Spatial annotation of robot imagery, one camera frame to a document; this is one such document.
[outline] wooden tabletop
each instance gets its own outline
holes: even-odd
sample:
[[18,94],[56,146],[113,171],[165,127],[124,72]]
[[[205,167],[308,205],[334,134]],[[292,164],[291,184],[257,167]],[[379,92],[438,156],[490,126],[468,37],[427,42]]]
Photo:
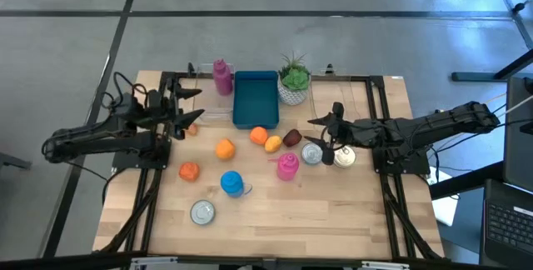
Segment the wooden tabletop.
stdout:
[[[140,71],[137,83],[158,88],[161,72]],[[411,118],[411,108],[402,77],[384,77],[391,117]],[[194,88],[194,79],[182,79],[184,88]],[[213,82],[199,80],[198,87],[213,88]],[[312,98],[297,106],[280,103],[280,123],[270,135],[281,137],[297,128],[303,135],[319,136],[318,127],[307,123],[331,111],[335,101],[343,102],[345,119],[370,117],[363,82],[313,82]],[[374,90],[376,105],[379,95]],[[214,96],[205,91],[205,96]],[[181,100],[190,111],[194,98]],[[348,169],[323,164],[300,163],[295,179],[284,182],[276,176],[276,164],[268,162],[285,152],[300,155],[302,140],[290,149],[266,153],[252,143],[249,131],[237,130],[228,121],[206,121],[195,137],[172,140],[169,166],[162,173],[157,199],[150,254],[279,257],[279,258],[376,258],[391,257],[379,177],[374,173],[371,151],[354,148],[356,163]],[[215,155],[215,146],[229,138],[237,147],[235,157],[226,162]],[[198,163],[196,182],[179,178],[184,162]],[[253,185],[248,195],[228,197],[220,187],[220,177],[228,170],[238,171]],[[109,185],[94,249],[107,245],[127,220],[137,189],[139,170],[126,170]],[[431,197],[426,183],[414,175],[402,176],[409,215],[422,237],[434,251],[443,255]],[[216,217],[207,226],[190,219],[194,202],[206,199],[214,204]],[[137,227],[134,248],[140,247],[143,220]],[[396,220],[400,250],[406,255],[401,224]]]

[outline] tin can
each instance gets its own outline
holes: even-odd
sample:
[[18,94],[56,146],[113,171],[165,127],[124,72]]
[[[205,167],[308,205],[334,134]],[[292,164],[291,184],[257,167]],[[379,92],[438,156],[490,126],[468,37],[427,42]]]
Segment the tin can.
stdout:
[[309,165],[317,165],[322,160],[322,149],[313,142],[306,144],[301,150],[301,158]]
[[337,149],[333,162],[340,168],[348,168],[356,162],[356,152],[348,146]]
[[191,207],[191,220],[198,225],[207,225],[215,217],[215,207],[207,200],[200,200]]

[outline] laptop keyboard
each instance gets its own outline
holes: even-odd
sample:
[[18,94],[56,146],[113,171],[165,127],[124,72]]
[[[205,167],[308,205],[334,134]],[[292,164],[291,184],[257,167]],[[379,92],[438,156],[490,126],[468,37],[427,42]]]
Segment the laptop keyboard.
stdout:
[[533,254],[533,217],[489,203],[487,224],[489,239]]

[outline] white pot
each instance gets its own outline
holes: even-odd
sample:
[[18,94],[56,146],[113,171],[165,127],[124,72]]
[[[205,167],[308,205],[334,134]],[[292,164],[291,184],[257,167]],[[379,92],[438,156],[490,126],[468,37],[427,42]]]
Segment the white pot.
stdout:
[[[311,75],[309,76],[309,85],[311,85]],[[277,79],[277,92],[280,94],[281,101],[288,105],[297,105],[303,103],[307,98],[307,88],[301,91],[292,91],[288,87],[283,86],[281,79]]]

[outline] potted plant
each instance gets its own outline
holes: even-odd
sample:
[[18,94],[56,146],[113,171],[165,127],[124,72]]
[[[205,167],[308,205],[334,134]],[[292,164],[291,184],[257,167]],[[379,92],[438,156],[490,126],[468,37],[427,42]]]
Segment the potted plant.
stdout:
[[311,82],[311,75],[303,64],[302,55],[299,58],[292,58],[282,54],[286,65],[279,72],[277,80],[277,91],[280,93],[281,100],[288,105],[297,105],[303,103],[307,98],[307,89]]

